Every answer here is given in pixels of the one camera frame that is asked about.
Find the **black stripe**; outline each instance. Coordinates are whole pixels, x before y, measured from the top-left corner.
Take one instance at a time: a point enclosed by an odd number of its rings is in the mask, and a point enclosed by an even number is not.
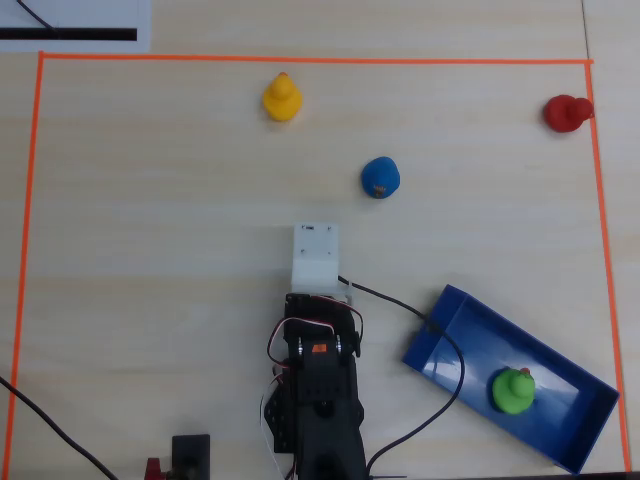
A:
[[[137,28],[0,28],[0,40],[116,40],[135,42]]]

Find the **yellow rubber duck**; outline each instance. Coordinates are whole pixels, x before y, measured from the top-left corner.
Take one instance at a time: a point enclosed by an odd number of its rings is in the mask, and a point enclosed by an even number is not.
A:
[[[286,73],[280,73],[262,95],[262,104],[269,116],[286,122],[295,117],[302,107],[302,93]]]

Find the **light wood surface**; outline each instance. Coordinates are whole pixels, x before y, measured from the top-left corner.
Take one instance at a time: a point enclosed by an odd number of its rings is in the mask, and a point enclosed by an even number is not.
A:
[[[46,68],[21,385],[122,478],[168,454],[172,434],[201,431],[213,478],[276,478],[257,404],[290,226],[305,219],[342,225],[354,280],[421,308],[453,283],[614,382],[589,133],[539,125],[558,89],[584,94],[582,67]],[[282,69],[306,95],[288,126],[267,123],[258,102]],[[403,184],[376,202],[357,176],[382,154]],[[419,323],[356,302],[371,455],[447,396],[399,362]],[[22,406],[16,422],[17,478],[99,478]],[[620,468],[611,421],[586,469]],[[376,471],[558,470],[456,405]]]
[[[156,0],[154,53],[584,58],[579,0]]]
[[[640,164],[636,116],[640,111],[637,63],[640,5],[615,0],[585,3],[593,67],[600,150],[609,214],[611,253],[620,322],[632,461],[640,461]]]

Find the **red rubber duck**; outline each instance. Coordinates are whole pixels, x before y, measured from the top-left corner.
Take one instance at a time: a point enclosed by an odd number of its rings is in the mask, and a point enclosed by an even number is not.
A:
[[[593,104],[586,98],[558,95],[547,102],[542,114],[551,130],[573,132],[580,128],[582,122],[593,117]]]

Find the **black cable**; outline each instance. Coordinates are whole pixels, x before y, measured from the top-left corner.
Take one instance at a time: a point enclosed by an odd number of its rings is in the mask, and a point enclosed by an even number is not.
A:
[[[98,470],[100,470],[102,473],[104,473],[104,475],[109,480],[118,480],[118,477],[116,477],[113,473],[111,473],[111,471],[107,467],[105,467],[96,457],[91,455],[84,448],[82,448],[80,445],[78,445],[76,442],[74,442],[69,437],[69,435],[64,433],[62,431],[62,429],[58,425],[56,425],[56,423],[53,420],[51,420],[49,415],[44,413],[40,407],[38,407],[35,403],[33,403],[31,400],[29,400],[29,398],[26,395],[24,395],[22,392],[20,392],[18,389],[16,389],[13,385],[11,385],[9,382],[7,382],[1,376],[0,376],[0,384],[2,384],[7,390],[9,390],[16,397],[18,397],[20,400],[22,400],[31,410],[36,412],[38,414],[38,416],[40,416],[40,418],[42,418],[45,421],[45,423],[47,425],[49,425],[53,429],[53,431],[56,432],[60,436],[60,438],[62,438],[65,442],[67,442],[67,444],[69,444],[69,446],[71,446],[71,448],[73,448],[76,452],[78,452],[80,455],[82,455],[87,460],[89,460],[91,463],[93,463],[96,466],[96,468]]]
[[[428,326],[430,326],[437,333],[442,335],[451,344],[453,349],[456,351],[456,354],[458,355],[458,358],[460,359],[460,379],[458,380],[458,385],[456,386],[456,389],[454,390],[453,394],[451,395],[451,398],[449,398],[449,401],[447,401],[447,403],[445,403],[444,406],[440,410],[438,410],[431,417],[429,417],[427,419],[427,421],[425,421],[424,423],[422,423],[418,427],[414,428],[413,430],[411,430],[406,435],[398,438],[397,440],[394,440],[393,442],[391,442],[386,447],[383,447],[380,450],[378,450],[373,455],[373,457],[371,457],[371,460],[369,460],[369,463],[367,463],[366,478],[371,478],[371,467],[373,466],[373,463],[378,458],[380,458],[382,455],[387,453],[392,448],[397,447],[401,443],[406,442],[411,437],[413,437],[415,434],[421,432],[425,427],[429,426],[434,420],[436,420],[440,415],[442,415],[453,404],[453,402],[456,401],[456,398],[458,398],[458,395],[460,395],[460,390],[462,389],[462,384],[464,382],[464,357],[462,356],[462,351],[460,350],[460,347],[458,347],[456,342],[453,341],[453,339],[449,336],[449,334],[447,332],[445,332],[442,328],[440,328],[440,326],[437,325],[435,322],[432,322],[431,320],[429,320],[429,317],[427,317],[425,314],[423,314],[419,310],[416,310],[412,306],[407,305],[406,303],[401,302],[400,300],[397,300],[397,299],[395,299],[393,297],[390,297],[388,295],[384,295],[384,294],[382,294],[380,292],[376,292],[375,290],[372,290],[370,288],[364,287],[362,285],[358,285],[357,283],[350,283],[349,281],[347,281],[343,277],[338,276],[338,280],[340,282],[342,282],[342,283],[347,284],[347,285],[351,285],[353,288],[357,288],[358,290],[362,290],[363,292],[367,292],[367,293],[369,293],[371,295],[374,295],[374,296],[376,296],[378,298],[382,298],[383,300],[386,300],[388,302],[395,303],[396,305],[398,305],[398,306],[400,306],[402,308],[405,308],[405,309],[409,310],[411,313],[417,315],[419,318],[421,318],[422,320],[427,322]]]
[[[18,2],[18,5],[20,5],[22,8],[24,8],[29,15],[31,15],[33,18],[35,18],[40,25],[42,25],[45,28],[48,28],[49,30],[55,31],[55,28],[50,23],[45,22],[36,12],[31,10],[24,3],[23,0],[16,0],[16,2]]]

